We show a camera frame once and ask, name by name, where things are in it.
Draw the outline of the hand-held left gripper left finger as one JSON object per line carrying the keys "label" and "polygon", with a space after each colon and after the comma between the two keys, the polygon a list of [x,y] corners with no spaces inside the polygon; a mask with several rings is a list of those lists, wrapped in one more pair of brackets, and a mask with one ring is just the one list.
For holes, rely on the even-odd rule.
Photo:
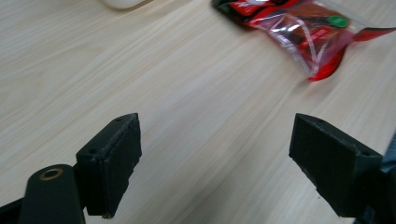
{"label": "hand-held left gripper left finger", "polygon": [[137,113],[111,120],[77,153],[79,194],[90,216],[115,216],[141,156]]}

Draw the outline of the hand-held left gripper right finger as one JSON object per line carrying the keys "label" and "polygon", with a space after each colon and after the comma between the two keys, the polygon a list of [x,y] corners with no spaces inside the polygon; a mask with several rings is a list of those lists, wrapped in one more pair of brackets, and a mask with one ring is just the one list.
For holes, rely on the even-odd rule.
{"label": "hand-held left gripper right finger", "polygon": [[383,157],[323,119],[296,114],[289,156],[339,217],[361,217]]}

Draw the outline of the red snack packet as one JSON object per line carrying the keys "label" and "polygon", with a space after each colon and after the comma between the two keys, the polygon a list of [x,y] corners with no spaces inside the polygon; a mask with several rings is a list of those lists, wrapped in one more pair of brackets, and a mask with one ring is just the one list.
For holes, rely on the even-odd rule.
{"label": "red snack packet", "polygon": [[331,76],[350,44],[396,31],[359,21],[332,0],[212,0],[212,6],[231,20],[271,36],[311,81]]}

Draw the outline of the blue cloth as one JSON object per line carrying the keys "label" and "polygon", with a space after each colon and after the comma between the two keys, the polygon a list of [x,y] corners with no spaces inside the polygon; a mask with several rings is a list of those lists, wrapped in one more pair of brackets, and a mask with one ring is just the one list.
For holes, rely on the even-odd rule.
{"label": "blue cloth", "polygon": [[388,173],[393,168],[396,168],[396,133],[389,143],[389,148],[384,156],[381,170],[384,173]]}

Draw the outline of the white round object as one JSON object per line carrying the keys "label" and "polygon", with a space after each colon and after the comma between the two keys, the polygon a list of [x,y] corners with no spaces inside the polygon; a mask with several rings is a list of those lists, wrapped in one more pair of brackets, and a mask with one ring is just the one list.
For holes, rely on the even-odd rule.
{"label": "white round object", "polygon": [[144,2],[145,0],[100,0],[100,1],[112,8],[125,9],[125,8],[135,7],[138,4]]}

